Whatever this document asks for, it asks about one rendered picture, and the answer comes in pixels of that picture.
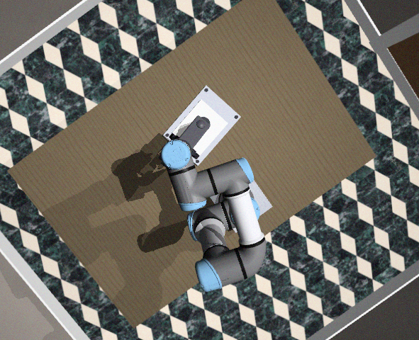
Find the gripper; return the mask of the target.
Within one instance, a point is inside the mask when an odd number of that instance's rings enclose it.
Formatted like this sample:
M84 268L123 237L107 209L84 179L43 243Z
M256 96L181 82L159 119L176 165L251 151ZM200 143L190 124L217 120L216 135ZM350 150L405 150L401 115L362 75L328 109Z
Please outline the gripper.
M198 159L198 157L200 156L199 154L197 154L197 153L196 153L196 150L194 150L194 149L192 149L192 148L191 148L190 144L189 144L187 141L182 140L182 139L179 139L179 137L178 137L178 136L176 136L176 135L174 135L173 133L169 136L169 138L170 138L171 140L181 140L181 141L183 141L183 142L187 143L187 144L188 144L188 146L189 146L189 148L190 148L190 150L191 150L191 156L192 156L193 158ZM158 159L160 159L160 160L162 161L162 159L161 159L161 155L158 157ZM163 164L163 162L161 162L161 165L163 165L164 167L166 167L166 166Z

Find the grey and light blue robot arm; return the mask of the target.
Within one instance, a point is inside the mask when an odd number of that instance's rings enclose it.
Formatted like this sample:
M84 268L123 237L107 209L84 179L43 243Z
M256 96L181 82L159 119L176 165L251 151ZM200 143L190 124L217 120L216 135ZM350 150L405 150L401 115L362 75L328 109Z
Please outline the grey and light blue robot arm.
M210 126L198 115L179 139L193 149ZM256 274L265 257L266 240L258 223L259 206L249 187L254 175L247 160L234 159L197 172L191 150L181 140L167 142L161 159L181 210L194 210L187 222L192 239L203 249L203 258L195 263L202 290L221 289ZM202 208L206 198L218 194L218 203ZM224 235L233 228L240 246L229 250Z

